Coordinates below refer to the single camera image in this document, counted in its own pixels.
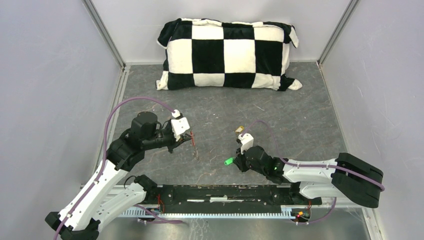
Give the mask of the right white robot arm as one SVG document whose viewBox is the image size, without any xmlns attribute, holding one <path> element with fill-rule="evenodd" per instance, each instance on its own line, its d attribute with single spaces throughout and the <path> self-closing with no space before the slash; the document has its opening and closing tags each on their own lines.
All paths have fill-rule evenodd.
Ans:
<svg viewBox="0 0 424 240">
<path fill-rule="evenodd" d="M 293 184 L 288 196 L 295 204 L 315 198 L 347 198 L 376 209 L 384 190 L 384 173 L 346 152 L 329 160 L 296 161 L 272 157 L 257 145 L 245 151 L 238 149 L 232 163 L 241 172 L 252 170 L 274 184 Z"/>
</svg>

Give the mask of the red key tag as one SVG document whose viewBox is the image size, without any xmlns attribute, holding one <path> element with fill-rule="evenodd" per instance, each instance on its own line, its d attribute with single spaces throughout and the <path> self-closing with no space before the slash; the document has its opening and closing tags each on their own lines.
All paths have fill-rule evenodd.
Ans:
<svg viewBox="0 0 424 240">
<path fill-rule="evenodd" d="M 190 139 L 191 139 L 191 145 L 192 145 L 192 147 L 195 147 L 195 141 L 194 141 L 194 133 L 193 133 L 193 131 L 190 131 Z"/>
</svg>

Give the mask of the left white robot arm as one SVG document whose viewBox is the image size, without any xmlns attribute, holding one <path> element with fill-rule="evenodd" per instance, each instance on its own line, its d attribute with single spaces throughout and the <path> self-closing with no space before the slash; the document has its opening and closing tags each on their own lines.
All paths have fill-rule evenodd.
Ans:
<svg viewBox="0 0 424 240">
<path fill-rule="evenodd" d="M 153 203 L 157 186 L 145 175 L 136 177 L 125 190 L 110 200 L 105 197 L 148 150 L 166 147 L 170 153 L 190 141 L 190 125 L 186 117 L 175 112 L 172 119 L 158 122 L 153 112 L 143 111 L 135 117 L 130 128 L 114 140 L 106 151 L 106 159 L 78 195 L 61 211 L 50 212 L 45 222 L 63 240 L 95 240 L 115 218 L 132 206 Z"/>
</svg>

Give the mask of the green key tag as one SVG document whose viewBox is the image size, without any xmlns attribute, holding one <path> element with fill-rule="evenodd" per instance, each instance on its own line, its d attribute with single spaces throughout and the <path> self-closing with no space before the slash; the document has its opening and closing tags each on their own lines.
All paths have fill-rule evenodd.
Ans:
<svg viewBox="0 0 424 240">
<path fill-rule="evenodd" d="M 224 164 L 226 166 L 231 165 L 233 163 L 234 159 L 235 159 L 234 157 L 230 157 L 230 158 L 228 158 L 224 161 Z"/>
</svg>

